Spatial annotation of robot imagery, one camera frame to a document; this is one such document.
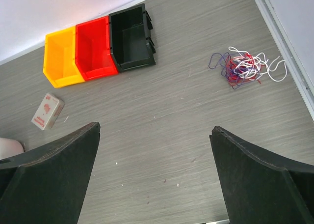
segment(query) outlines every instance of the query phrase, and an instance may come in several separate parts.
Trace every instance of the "white wall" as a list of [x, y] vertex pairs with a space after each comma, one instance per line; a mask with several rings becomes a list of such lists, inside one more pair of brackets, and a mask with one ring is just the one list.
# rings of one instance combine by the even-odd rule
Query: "white wall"
[[314, 5], [313, 0], [269, 0], [282, 27], [284, 28], [303, 68], [314, 94]]
[[0, 63], [40, 45], [45, 35], [133, 0], [0, 0]]

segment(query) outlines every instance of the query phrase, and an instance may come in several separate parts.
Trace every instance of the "floor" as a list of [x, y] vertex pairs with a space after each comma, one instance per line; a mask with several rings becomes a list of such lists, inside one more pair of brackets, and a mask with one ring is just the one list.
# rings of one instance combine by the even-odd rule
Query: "floor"
[[[253, 0], [148, 0], [146, 8], [156, 66], [62, 89], [42, 74], [43, 48], [1, 67], [1, 137], [32, 149], [91, 121], [102, 126], [79, 224], [227, 219], [209, 142], [215, 125], [314, 164], [314, 125], [290, 75], [232, 90], [220, 69], [208, 69], [229, 45], [279, 54]], [[47, 92], [66, 106], [42, 132], [30, 120]]]

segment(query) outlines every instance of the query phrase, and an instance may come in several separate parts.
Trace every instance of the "tangled wire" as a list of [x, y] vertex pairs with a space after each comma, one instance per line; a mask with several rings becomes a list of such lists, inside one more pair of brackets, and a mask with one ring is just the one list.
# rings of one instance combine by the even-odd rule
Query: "tangled wire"
[[[241, 85], [250, 83], [253, 81], [260, 82], [260, 78], [268, 74], [268, 76], [275, 82], [283, 81], [287, 76], [287, 66], [285, 60], [281, 60], [277, 63], [274, 69], [271, 69], [272, 64], [279, 59], [279, 56], [275, 58], [270, 65], [268, 65], [269, 59], [266, 58], [266, 55], [261, 52], [257, 56], [252, 56], [247, 51], [238, 51], [236, 48], [230, 46], [229, 51], [236, 52], [230, 54], [229, 52], [224, 53], [214, 53], [212, 54], [208, 67], [210, 69], [215, 69], [219, 64], [222, 66], [221, 75], [225, 77], [229, 85], [233, 89], [239, 88]], [[215, 55], [219, 55], [220, 59], [214, 67], [211, 67], [212, 58]], [[284, 63], [285, 67], [285, 76], [280, 80], [274, 79], [270, 73], [277, 70], [280, 63]]]

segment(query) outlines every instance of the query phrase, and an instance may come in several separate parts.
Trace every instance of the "plastic bin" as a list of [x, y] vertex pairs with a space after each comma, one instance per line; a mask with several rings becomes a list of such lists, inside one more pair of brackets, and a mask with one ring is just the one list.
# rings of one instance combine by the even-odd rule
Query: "plastic bin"
[[110, 53], [119, 72], [155, 65], [153, 25], [145, 4], [109, 14]]
[[75, 26], [46, 35], [44, 74], [55, 88], [85, 81], [75, 65]]
[[76, 25], [75, 63], [86, 81], [118, 73], [110, 55], [108, 19], [105, 16]]

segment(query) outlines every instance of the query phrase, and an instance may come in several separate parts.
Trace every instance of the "purple wire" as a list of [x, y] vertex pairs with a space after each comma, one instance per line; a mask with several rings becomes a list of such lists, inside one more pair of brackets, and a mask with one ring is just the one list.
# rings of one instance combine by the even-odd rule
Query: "purple wire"
[[[212, 58], [215, 56], [215, 55], [219, 55], [221, 56], [219, 61], [216, 63], [216, 65], [214, 67], [211, 67], [210, 64], [212, 62]], [[250, 83], [250, 82], [253, 82], [256, 80], [256, 78], [253, 80], [253, 81], [250, 81], [250, 82], [244, 82], [245, 79], [241, 78], [240, 77], [240, 74], [241, 74], [241, 70], [245, 71], [247, 68], [244, 68], [244, 67], [240, 67], [239, 69], [230, 69], [228, 68], [229, 71], [227, 71], [227, 62], [231, 59], [231, 56], [234, 56], [236, 54], [230, 54], [229, 52], [225, 52], [223, 55], [221, 53], [214, 53], [211, 55], [210, 57], [210, 60], [209, 60], [209, 64], [208, 64], [208, 68], [209, 69], [215, 69], [217, 68], [217, 66], [220, 64], [220, 66], [222, 67], [222, 70], [220, 72], [220, 74], [226, 78], [226, 80], [230, 83], [233, 83], [235, 85], [232, 86], [232, 89], [238, 89], [241, 85], [243, 84], [246, 84], [246, 83]], [[236, 80], [230, 80], [229, 77], [233, 77], [233, 76], [237, 76], [237, 79]]]

